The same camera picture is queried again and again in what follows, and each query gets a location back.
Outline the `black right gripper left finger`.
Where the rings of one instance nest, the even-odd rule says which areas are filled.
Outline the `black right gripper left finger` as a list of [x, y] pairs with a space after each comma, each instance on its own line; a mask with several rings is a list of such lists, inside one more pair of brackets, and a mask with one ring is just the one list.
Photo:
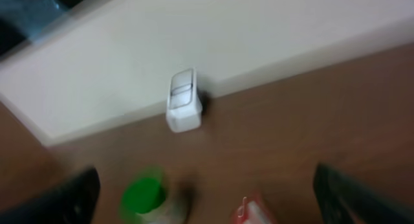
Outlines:
[[100, 178], [96, 168], [89, 167], [1, 213], [1, 224], [90, 224], [100, 195]]

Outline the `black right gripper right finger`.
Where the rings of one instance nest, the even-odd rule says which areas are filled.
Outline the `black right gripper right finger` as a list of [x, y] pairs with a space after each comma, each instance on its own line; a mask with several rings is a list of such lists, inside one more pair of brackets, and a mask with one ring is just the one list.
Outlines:
[[326, 164], [317, 165], [313, 189], [325, 223], [413, 223], [412, 210]]

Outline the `green lid white jar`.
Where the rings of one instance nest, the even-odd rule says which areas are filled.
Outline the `green lid white jar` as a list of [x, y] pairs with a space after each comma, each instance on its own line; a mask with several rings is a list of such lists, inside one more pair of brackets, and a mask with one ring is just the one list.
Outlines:
[[173, 186], [159, 167], [141, 171], [129, 183], [120, 202], [120, 216], [127, 224], [183, 224], [188, 211], [186, 194]]

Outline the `red snack bar wrapper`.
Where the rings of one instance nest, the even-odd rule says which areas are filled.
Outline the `red snack bar wrapper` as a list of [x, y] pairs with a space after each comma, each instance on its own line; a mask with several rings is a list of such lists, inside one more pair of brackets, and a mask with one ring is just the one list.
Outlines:
[[231, 224], [278, 224], [261, 193], [244, 196], [232, 215]]

